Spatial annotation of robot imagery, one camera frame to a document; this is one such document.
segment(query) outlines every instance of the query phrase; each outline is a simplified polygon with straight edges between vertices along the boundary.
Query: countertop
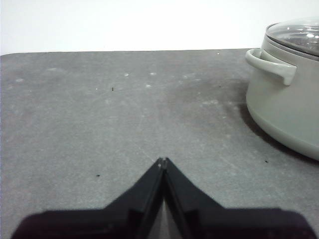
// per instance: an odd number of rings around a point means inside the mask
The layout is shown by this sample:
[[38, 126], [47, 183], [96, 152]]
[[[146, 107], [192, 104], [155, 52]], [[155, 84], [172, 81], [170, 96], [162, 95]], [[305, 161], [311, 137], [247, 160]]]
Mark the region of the countertop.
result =
[[246, 51], [2, 56], [2, 238], [33, 213], [103, 208], [166, 156], [221, 205], [297, 211], [318, 234], [319, 161], [250, 117]]

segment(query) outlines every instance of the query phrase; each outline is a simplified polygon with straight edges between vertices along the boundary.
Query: white wall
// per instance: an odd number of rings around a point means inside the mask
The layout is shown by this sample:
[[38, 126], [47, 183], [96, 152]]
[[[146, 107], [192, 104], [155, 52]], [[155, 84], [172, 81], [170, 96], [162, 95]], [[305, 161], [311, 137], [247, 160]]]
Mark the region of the white wall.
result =
[[319, 0], [1, 0], [1, 54], [249, 48]]

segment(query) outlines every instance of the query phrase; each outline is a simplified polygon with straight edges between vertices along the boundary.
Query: pot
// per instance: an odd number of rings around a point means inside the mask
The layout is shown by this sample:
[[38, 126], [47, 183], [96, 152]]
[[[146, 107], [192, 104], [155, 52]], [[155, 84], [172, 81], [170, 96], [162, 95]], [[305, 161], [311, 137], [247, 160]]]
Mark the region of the pot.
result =
[[254, 121], [285, 146], [319, 160], [319, 18], [267, 27], [246, 102]]

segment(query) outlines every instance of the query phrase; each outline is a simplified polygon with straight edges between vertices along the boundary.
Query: pot handle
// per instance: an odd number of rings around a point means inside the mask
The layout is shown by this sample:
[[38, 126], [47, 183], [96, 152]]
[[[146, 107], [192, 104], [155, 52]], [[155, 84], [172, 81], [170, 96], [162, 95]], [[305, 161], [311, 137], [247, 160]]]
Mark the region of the pot handle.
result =
[[297, 67], [270, 55], [264, 49], [251, 49], [246, 52], [246, 61], [257, 69], [274, 73], [284, 78], [283, 84], [289, 86]]

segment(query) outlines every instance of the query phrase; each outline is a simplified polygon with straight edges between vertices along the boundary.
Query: lid rim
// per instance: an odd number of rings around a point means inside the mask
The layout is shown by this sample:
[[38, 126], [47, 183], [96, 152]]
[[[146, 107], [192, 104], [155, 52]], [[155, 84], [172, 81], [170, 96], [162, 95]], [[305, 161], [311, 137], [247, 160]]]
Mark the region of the lid rim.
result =
[[311, 55], [311, 56], [314, 56], [315, 58], [318, 58], [319, 57], [319, 52], [315, 52], [315, 51], [312, 51], [312, 50], [309, 50], [308, 48], [306, 47], [302, 47], [302, 46], [299, 46], [299, 45], [296, 45], [296, 44], [293, 44], [291, 42], [287, 42], [287, 41], [282, 41], [280, 39], [277, 39], [273, 36], [271, 36], [271, 34], [269, 33], [269, 28], [278, 24], [280, 22], [277, 22], [277, 23], [274, 23], [274, 24], [271, 24], [269, 26], [266, 27], [266, 36], [268, 38], [270, 38], [271, 40], [275, 41], [276, 43], [284, 46], [284, 47], [287, 47], [287, 48], [290, 48], [290, 49], [293, 49], [293, 50], [296, 50], [296, 51], [299, 51], [301, 53], [304, 53], [304, 54], [308, 54], [308, 55]]
[[305, 57], [305, 58], [308, 58], [308, 59], [311, 59], [311, 60], [315, 60], [315, 61], [319, 61], [319, 56], [316, 56], [316, 55], [312, 55], [312, 54], [308, 54], [306, 52], [303, 52], [303, 51], [298, 51], [298, 50], [295, 50], [291, 47], [287, 47], [285, 45], [282, 45], [276, 41], [274, 41], [273, 39], [271, 39], [269, 36], [265, 35], [265, 40], [267, 40], [270, 44], [284, 50], [284, 51], [287, 51], [287, 52], [290, 52], [292, 54], [295, 54], [295, 55], [298, 55], [298, 56], [301, 56], [301, 57]]

